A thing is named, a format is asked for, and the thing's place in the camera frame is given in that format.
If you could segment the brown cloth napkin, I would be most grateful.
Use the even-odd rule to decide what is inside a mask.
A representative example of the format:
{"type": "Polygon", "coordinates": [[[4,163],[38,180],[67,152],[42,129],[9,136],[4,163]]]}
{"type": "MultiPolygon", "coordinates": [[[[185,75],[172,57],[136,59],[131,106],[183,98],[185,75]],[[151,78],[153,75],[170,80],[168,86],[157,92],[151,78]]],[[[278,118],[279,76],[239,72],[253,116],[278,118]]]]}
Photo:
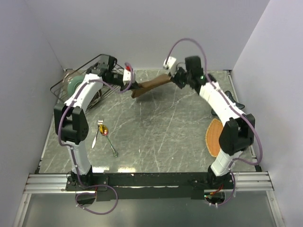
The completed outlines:
{"type": "Polygon", "coordinates": [[[170,78],[171,78],[171,76],[168,74],[161,74],[152,80],[149,80],[149,81],[146,81],[143,83],[139,83],[138,84],[139,88],[132,89],[131,97],[138,98],[139,96],[145,94],[146,92],[148,92],[156,87],[167,84],[167,83],[171,82],[170,78]]]}

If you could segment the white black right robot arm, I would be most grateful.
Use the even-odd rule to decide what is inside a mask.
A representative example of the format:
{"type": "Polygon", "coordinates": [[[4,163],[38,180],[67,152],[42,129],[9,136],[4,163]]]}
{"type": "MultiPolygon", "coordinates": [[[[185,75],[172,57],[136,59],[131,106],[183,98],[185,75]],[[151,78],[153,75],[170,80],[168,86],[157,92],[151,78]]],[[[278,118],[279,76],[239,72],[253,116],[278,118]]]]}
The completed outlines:
{"type": "Polygon", "coordinates": [[[172,56],[163,64],[169,70],[171,81],[179,88],[189,85],[194,89],[211,106],[223,125],[218,139],[219,153],[209,166],[207,177],[208,185],[216,189],[223,184],[223,177],[233,162],[254,142],[255,118],[236,106],[212,74],[204,73],[199,56],[186,57],[185,66],[184,69],[178,66],[177,59],[172,56]]]}

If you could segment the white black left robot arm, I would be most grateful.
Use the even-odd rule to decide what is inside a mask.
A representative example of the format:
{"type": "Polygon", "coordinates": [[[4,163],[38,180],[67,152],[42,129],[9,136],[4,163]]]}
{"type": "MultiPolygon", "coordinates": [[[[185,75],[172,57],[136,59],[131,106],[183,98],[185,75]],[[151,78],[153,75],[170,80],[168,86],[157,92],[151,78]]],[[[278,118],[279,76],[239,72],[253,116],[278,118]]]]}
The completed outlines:
{"type": "Polygon", "coordinates": [[[94,184],[92,165],[85,145],[89,132],[85,112],[103,86],[122,94],[130,90],[135,82],[131,64],[126,62],[121,67],[117,58],[107,54],[100,54],[94,60],[96,63],[86,69],[83,81],[71,97],[53,109],[58,142],[67,148],[70,155],[71,181],[83,190],[89,190],[94,184]]]}

